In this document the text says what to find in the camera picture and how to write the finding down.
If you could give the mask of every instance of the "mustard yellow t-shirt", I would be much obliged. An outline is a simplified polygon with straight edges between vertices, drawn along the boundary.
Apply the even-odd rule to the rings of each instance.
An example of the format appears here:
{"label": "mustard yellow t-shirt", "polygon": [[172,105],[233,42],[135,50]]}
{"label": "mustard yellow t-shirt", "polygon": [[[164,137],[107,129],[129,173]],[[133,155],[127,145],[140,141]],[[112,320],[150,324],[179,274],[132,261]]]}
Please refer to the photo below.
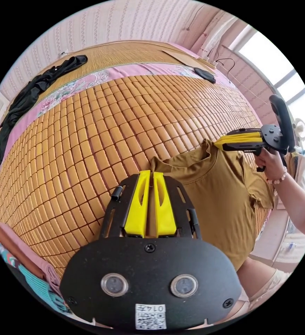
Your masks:
{"label": "mustard yellow t-shirt", "polygon": [[240,153],[221,151],[209,140],[171,159],[154,157],[151,169],[183,184],[203,240],[223,251],[238,270],[255,245],[255,206],[273,208],[274,195],[265,180]]}

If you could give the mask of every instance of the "label sticker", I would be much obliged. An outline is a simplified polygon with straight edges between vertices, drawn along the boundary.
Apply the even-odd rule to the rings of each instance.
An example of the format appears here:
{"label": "label sticker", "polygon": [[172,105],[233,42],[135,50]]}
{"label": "label sticker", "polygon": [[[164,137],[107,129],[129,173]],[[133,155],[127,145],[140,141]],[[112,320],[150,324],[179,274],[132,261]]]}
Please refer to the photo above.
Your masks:
{"label": "label sticker", "polygon": [[135,327],[143,330],[166,329],[165,305],[135,304]]}

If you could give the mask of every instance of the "screw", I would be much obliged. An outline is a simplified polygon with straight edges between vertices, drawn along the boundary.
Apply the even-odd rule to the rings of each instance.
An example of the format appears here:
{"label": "screw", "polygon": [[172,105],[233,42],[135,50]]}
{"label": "screw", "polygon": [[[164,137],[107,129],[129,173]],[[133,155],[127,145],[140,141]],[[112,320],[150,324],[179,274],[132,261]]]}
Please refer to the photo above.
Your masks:
{"label": "screw", "polygon": [[144,250],[145,250],[146,252],[149,252],[149,253],[154,252],[155,249],[156,249],[156,247],[155,247],[154,244],[152,244],[152,243],[148,243],[148,244],[144,247]]}
{"label": "screw", "polygon": [[234,300],[233,300],[233,299],[227,299],[227,300],[222,304],[222,307],[223,307],[223,308],[229,308],[233,303],[234,303]]}
{"label": "screw", "polygon": [[68,298],[68,302],[69,302],[71,305],[73,305],[73,306],[76,306],[76,305],[77,305],[77,301],[76,301],[76,299],[73,298],[73,297],[69,297],[69,298]]}

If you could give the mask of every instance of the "teal fabric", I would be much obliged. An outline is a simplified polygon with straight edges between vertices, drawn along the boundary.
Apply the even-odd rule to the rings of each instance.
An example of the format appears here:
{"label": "teal fabric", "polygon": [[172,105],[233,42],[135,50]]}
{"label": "teal fabric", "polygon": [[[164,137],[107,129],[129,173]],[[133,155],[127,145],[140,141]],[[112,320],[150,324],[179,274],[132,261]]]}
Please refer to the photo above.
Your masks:
{"label": "teal fabric", "polygon": [[54,293],[49,284],[30,273],[23,265],[19,265],[19,270],[25,276],[28,285],[44,302],[60,313],[69,313],[70,310],[65,306],[64,300]]}
{"label": "teal fabric", "polygon": [[51,289],[50,285],[46,281],[37,278],[30,273],[18,259],[16,259],[7,249],[3,247],[1,243],[0,255],[7,264],[17,268],[24,275],[27,284],[45,303],[59,313],[72,314],[70,309],[65,306],[64,300]]}

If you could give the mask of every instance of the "black cloth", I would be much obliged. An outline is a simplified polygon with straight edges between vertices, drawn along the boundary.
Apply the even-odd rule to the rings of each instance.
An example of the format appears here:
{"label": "black cloth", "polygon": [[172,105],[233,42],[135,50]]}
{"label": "black cloth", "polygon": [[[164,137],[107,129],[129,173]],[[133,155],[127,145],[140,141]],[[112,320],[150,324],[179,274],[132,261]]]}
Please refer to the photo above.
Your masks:
{"label": "black cloth", "polygon": [[53,66],[30,81],[14,99],[9,111],[0,125],[0,164],[5,154],[7,141],[18,120],[37,102],[41,93],[46,91],[59,77],[81,67],[87,62],[86,55],[71,57],[59,66]]}

